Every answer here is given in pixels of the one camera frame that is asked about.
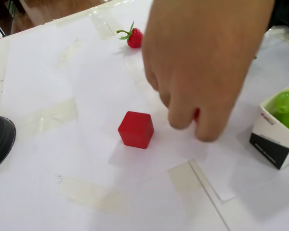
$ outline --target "strawberry leaves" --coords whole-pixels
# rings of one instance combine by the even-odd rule
[[[134,22],[133,22],[133,24],[131,25],[131,29],[130,29],[129,32],[127,32],[127,31],[125,31],[125,30],[117,30],[117,34],[120,33],[120,32],[124,32],[124,33],[127,34],[127,36],[122,36],[122,37],[119,38],[119,39],[121,39],[121,40],[127,39],[126,42],[128,43],[128,42],[129,42],[129,39],[130,39],[130,36],[132,35],[133,27],[134,27]]]

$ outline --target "cardboard box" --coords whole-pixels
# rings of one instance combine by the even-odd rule
[[[289,91],[289,87],[260,104],[250,137],[250,143],[278,169],[289,165],[289,129],[269,112],[274,109],[276,96],[283,91]]]

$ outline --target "tape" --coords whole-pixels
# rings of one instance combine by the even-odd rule
[[[103,14],[104,12],[105,11],[103,9],[100,9],[100,10],[95,9],[93,10],[91,14],[89,14],[102,40],[111,38],[115,35],[109,28],[106,20],[104,19],[104,14]]]
[[[179,193],[202,187],[200,183],[197,183],[198,179],[188,162],[168,170],[167,173]]]
[[[77,178],[63,178],[60,183],[60,193],[80,205],[104,212],[124,215],[127,211],[126,199],[122,192]]]
[[[74,99],[69,99],[54,106],[40,110],[32,115],[17,119],[16,139],[26,139],[38,133],[57,128],[77,119],[77,108]]]
[[[195,217],[201,216],[203,211],[201,207],[205,206],[199,201],[199,195],[195,193],[196,188],[202,188],[201,183],[188,162],[168,170],[167,173],[180,196],[186,217],[190,222],[195,222]]]

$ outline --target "red block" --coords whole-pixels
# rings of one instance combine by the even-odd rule
[[[127,112],[118,131],[125,145],[146,149],[154,132],[151,116]]]

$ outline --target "white paper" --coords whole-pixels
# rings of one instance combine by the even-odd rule
[[[11,40],[2,109],[11,119],[73,97],[88,41],[99,38],[91,18],[45,25]]]
[[[280,171],[252,147],[249,139],[260,103],[287,86],[289,45],[267,36],[250,67],[223,135],[215,143],[203,145],[204,153],[194,155],[222,200],[262,186],[280,175]]]
[[[126,188],[192,158],[194,130],[172,129],[167,109],[147,83],[140,50],[118,37],[93,50],[99,59],[85,59],[75,93],[79,122],[91,147],[93,182]],[[118,128],[128,111],[152,116],[155,132],[146,150],[125,146]]]
[[[0,231],[227,230],[189,165],[172,174],[185,176],[180,185],[186,188],[178,191],[164,172],[124,191],[120,214],[69,200],[59,191],[66,176],[90,184],[82,142],[77,123],[71,123],[15,143],[10,166],[0,169]]]

